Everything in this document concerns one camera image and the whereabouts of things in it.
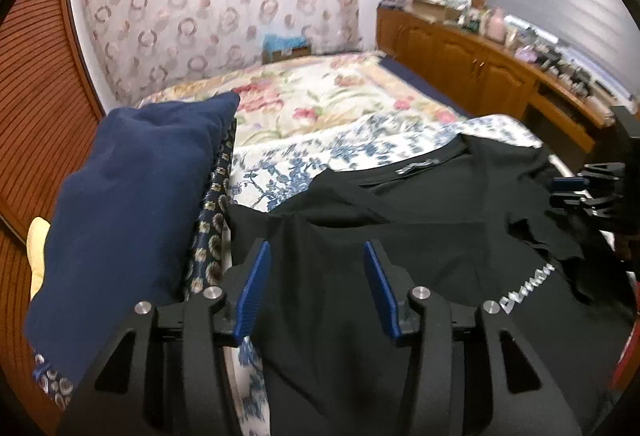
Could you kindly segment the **black printed t-shirt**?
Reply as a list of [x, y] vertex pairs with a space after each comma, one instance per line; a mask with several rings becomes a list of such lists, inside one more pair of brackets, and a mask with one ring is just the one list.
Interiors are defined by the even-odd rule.
[[326, 170], [268, 213], [232, 205], [232, 256], [258, 238], [272, 267], [252, 342], [275, 435], [388, 435], [410, 352], [378, 321], [363, 247], [378, 240], [419, 286], [506, 305], [591, 430], [634, 324], [634, 292], [599, 230], [549, 202], [548, 151], [458, 135], [409, 160]]

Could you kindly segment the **dark patterned folded garment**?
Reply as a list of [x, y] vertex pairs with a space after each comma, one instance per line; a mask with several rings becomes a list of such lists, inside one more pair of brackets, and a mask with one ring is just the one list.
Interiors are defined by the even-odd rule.
[[[222, 238], [224, 225], [228, 219], [230, 169], [236, 134], [236, 120], [233, 120], [224, 141], [215, 156], [215, 164], [207, 181], [207, 191], [198, 215], [193, 238], [191, 257], [186, 278], [184, 278], [183, 298], [215, 286], [222, 275]], [[34, 353], [34, 381], [63, 412], [72, 401], [74, 384], [56, 369], [53, 364], [36, 350]]]

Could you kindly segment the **blue floral white quilt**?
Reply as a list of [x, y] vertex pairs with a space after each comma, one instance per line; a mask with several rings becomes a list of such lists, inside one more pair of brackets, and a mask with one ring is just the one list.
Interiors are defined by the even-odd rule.
[[227, 354], [243, 434], [379, 435], [392, 425], [407, 354], [378, 324], [364, 231], [389, 234], [401, 251], [420, 236], [354, 204], [346, 183], [378, 167], [440, 160], [465, 138], [540, 147], [505, 115], [433, 127], [388, 113], [235, 155], [232, 255], [262, 237], [273, 258], [256, 327]]

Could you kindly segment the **navy folded garment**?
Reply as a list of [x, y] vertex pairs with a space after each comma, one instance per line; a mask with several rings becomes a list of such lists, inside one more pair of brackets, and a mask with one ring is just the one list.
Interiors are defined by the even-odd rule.
[[225, 92], [122, 107], [99, 124], [58, 193], [43, 284], [28, 306], [36, 382], [66, 378], [70, 393], [134, 305], [180, 301], [208, 175], [239, 102]]

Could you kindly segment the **wooden sideboard cabinet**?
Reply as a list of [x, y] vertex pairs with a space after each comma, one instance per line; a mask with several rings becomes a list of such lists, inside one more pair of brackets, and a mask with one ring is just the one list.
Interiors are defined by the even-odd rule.
[[469, 117], [518, 119], [572, 169], [603, 162], [613, 126], [558, 79], [502, 46], [401, 10], [376, 10], [376, 46]]

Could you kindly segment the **floral pink bedspread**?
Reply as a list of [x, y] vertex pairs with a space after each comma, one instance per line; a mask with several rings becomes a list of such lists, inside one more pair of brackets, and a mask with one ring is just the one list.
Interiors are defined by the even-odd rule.
[[172, 85], [149, 104], [196, 102], [233, 92], [236, 141], [244, 146], [328, 130], [366, 115], [391, 113], [441, 126], [462, 118], [442, 97], [428, 96], [383, 66], [378, 53], [306, 56]]

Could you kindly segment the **pink thermos bottle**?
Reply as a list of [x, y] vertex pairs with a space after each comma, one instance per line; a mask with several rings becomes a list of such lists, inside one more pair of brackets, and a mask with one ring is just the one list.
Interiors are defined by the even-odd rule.
[[506, 12], [501, 7], [496, 7], [492, 12], [486, 26], [485, 37], [491, 41], [503, 44], [506, 40]]

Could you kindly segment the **yellow plush toy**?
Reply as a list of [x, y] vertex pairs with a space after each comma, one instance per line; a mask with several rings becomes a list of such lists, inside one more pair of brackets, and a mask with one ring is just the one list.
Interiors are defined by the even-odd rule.
[[30, 278], [30, 298], [33, 299], [43, 284], [44, 247], [50, 230], [50, 223], [42, 217], [35, 217], [28, 227], [26, 252], [32, 278]]

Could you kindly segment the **blue item in box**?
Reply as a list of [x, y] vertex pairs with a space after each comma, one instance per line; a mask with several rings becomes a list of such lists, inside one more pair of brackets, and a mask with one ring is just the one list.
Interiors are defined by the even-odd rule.
[[262, 63], [264, 65], [279, 63], [311, 54], [311, 44], [304, 37], [283, 37], [277, 34], [266, 34], [262, 42]]

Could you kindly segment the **cardboard box on sideboard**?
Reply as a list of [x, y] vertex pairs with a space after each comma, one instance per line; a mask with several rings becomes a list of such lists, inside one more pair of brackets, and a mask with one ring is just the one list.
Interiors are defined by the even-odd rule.
[[425, 0], [413, 0], [411, 11], [423, 19], [431, 20], [432, 22], [443, 22], [447, 19], [448, 7]]

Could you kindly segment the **wooden louvered wardrobe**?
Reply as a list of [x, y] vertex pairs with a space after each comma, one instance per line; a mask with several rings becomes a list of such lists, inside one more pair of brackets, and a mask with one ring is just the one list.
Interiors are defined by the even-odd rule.
[[51, 218], [103, 116], [70, 0], [15, 0], [1, 24], [1, 382], [27, 425], [47, 435], [62, 412], [32, 378], [23, 333], [32, 281], [26, 234], [35, 217]]

